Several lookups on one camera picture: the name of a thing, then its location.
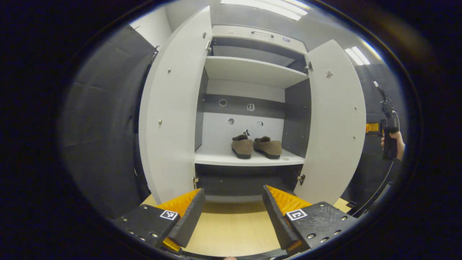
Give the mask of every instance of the human hand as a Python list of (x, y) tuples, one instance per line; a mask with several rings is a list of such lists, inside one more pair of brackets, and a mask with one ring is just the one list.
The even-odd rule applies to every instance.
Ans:
[[(396, 139), (396, 146), (398, 148), (398, 151), (396, 153), (396, 158), (400, 161), (403, 160), (403, 156), (404, 156), (404, 149), (406, 148), (406, 144), (403, 142), (403, 138), (401, 136), (401, 132), (398, 131), (398, 132), (395, 132), (395, 133), (389, 133), (390, 137), (393, 138), (393, 139)], [(380, 143), (380, 145), (382, 146), (382, 150), (383, 150), (383, 146), (385, 145), (385, 135), (383, 135), (384, 137), (382, 137), (382, 142)]]

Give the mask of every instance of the shoe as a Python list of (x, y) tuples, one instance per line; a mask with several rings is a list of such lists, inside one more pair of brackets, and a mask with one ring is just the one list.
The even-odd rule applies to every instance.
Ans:
[(240, 159), (248, 159), (252, 155), (252, 140), (249, 140), (247, 135), (239, 135), (233, 137), (231, 143), (232, 151)]
[(254, 149), (269, 159), (279, 159), (282, 154), (281, 141), (271, 141), (268, 136), (255, 138)]

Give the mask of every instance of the drawer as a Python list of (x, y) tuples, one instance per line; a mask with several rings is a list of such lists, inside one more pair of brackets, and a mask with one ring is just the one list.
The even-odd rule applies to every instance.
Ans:
[(239, 25), (214, 25), (212, 27), (214, 37), (227, 37), (249, 39), (258, 42), (270, 43), (279, 47), (293, 50), (300, 54), (306, 54), (305, 44), (294, 38), (258, 28)]

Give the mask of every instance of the shoe sole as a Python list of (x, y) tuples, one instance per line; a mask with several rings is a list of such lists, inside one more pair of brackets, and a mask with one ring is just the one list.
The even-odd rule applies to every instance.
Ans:
[(255, 149), (255, 151), (257, 151), (257, 152), (259, 152), (261, 154), (264, 154), (269, 159), (279, 159), (281, 157), (281, 155), (270, 155), (265, 151), (261, 151), (261, 150), (257, 150), (257, 149)]
[(250, 159), (250, 156), (251, 155), (242, 155), (242, 154), (238, 154), (233, 148), (231, 148), (232, 151), (236, 154), (236, 156), (239, 158), (239, 159)]

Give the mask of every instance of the open cabinet door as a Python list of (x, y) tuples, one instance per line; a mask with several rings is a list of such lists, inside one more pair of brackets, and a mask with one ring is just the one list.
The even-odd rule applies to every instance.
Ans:
[(363, 150), (366, 108), (358, 75), (346, 52), (330, 40), (305, 55), (311, 62), (310, 138), (300, 198), (333, 205), (353, 177)]
[(158, 204), (194, 189), (197, 97), (211, 40), (208, 6), (161, 46), (146, 79), (140, 105), (140, 153)]

